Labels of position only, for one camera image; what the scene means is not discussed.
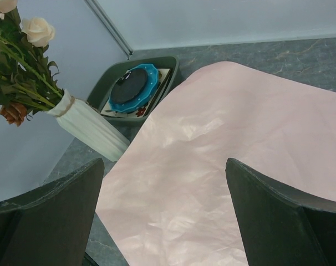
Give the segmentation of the blue rimmed black bowl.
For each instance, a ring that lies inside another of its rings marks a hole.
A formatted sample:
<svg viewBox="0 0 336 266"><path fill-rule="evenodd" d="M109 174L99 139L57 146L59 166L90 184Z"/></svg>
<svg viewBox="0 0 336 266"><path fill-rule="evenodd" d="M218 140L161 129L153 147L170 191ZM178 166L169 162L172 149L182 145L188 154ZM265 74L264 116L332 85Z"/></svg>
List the blue rimmed black bowl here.
<svg viewBox="0 0 336 266"><path fill-rule="evenodd" d="M157 91L159 70L140 64L125 73L111 89L108 103L114 112L131 113L144 106Z"/></svg>

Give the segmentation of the white ribbed vase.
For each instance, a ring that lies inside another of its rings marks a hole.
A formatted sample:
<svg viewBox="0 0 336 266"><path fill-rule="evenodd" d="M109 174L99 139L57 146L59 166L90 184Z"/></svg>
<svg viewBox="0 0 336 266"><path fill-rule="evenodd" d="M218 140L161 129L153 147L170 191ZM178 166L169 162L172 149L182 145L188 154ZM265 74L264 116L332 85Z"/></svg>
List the white ribbed vase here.
<svg viewBox="0 0 336 266"><path fill-rule="evenodd" d="M130 141L85 101L65 90L60 102L46 113L91 149L116 162L128 148Z"/></svg>

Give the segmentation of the left aluminium frame post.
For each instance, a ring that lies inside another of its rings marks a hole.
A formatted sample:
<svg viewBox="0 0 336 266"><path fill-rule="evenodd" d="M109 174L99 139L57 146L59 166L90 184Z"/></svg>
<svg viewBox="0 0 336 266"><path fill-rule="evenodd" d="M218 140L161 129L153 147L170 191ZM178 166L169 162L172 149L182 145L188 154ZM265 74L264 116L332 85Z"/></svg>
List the left aluminium frame post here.
<svg viewBox="0 0 336 266"><path fill-rule="evenodd" d="M90 10L95 14L97 19L106 28L112 38L115 40L119 48L124 52L124 54L129 59L133 54L133 49L125 38L121 35L117 27L114 25L113 21L109 18L107 13L104 11L100 3L96 0L84 0Z"/></svg>

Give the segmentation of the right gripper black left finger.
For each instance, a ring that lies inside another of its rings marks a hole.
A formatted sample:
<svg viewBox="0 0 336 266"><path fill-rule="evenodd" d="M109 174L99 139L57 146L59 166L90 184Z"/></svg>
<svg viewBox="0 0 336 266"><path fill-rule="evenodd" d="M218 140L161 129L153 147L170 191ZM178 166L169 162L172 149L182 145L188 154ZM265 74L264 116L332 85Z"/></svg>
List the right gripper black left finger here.
<svg viewBox="0 0 336 266"><path fill-rule="evenodd" d="M97 158L0 202L0 265L96 265L86 253L104 175Z"/></svg>

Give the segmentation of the dark green plastic tray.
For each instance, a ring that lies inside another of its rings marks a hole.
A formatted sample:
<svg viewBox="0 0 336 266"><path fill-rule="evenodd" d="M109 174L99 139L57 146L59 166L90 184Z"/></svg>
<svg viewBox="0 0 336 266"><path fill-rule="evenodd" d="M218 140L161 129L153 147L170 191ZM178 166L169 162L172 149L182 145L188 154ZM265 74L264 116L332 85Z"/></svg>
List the dark green plastic tray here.
<svg viewBox="0 0 336 266"><path fill-rule="evenodd" d="M131 114L115 116L109 110L109 95L115 82L121 78L129 69L140 64L153 64L162 73L162 81L160 81L157 93L150 99L149 103ZM109 67L101 76L94 89L88 96L88 104L97 109L101 115L112 125L136 127L141 126L148 115L160 103L161 100L175 87L182 82L182 75L179 68L179 60L175 56L164 56L155 58L144 58L138 60L127 60Z"/></svg>

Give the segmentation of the rust brown rose stem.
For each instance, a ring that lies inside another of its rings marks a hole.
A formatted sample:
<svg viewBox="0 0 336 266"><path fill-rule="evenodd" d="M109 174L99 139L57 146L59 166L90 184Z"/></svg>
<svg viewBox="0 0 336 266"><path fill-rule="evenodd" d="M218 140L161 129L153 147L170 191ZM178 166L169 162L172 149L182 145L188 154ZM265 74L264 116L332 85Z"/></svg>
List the rust brown rose stem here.
<svg viewBox="0 0 336 266"><path fill-rule="evenodd" d="M15 124L19 127L27 116L27 109L21 103L10 103L8 106L2 106L0 109L0 115L3 116L7 122Z"/></svg>

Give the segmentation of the cream rose flower stem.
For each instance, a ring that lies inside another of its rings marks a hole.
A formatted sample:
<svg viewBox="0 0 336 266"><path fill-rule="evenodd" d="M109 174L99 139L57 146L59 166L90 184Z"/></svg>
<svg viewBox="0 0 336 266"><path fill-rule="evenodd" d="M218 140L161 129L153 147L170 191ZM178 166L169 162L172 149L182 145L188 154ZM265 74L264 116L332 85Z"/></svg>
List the cream rose flower stem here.
<svg viewBox="0 0 336 266"><path fill-rule="evenodd" d="M20 103L48 111L64 95L53 78L46 51L55 29L44 18L22 19L17 1L0 1L0 105Z"/></svg>

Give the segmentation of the purple pink wrapping paper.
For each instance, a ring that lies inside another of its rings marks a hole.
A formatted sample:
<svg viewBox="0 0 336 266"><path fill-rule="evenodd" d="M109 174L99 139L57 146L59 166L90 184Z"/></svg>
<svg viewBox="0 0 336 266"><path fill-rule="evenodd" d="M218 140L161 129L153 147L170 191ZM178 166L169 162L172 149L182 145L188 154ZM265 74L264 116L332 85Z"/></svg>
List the purple pink wrapping paper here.
<svg viewBox="0 0 336 266"><path fill-rule="evenodd" d="M336 201L336 93L233 62L191 74L103 179L96 213L130 265L247 264L229 158Z"/></svg>

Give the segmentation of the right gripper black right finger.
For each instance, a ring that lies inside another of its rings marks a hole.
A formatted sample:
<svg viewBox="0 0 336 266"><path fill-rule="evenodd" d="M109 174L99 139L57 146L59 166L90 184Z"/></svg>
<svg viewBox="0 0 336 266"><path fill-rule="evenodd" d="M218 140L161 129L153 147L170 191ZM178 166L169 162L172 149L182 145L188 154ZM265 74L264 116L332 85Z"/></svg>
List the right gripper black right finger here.
<svg viewBox="0 0 336 266"><path fill-rule="evenodd" d="M225 173L249 265L336 265L336 202L235 158Z"/></svg>

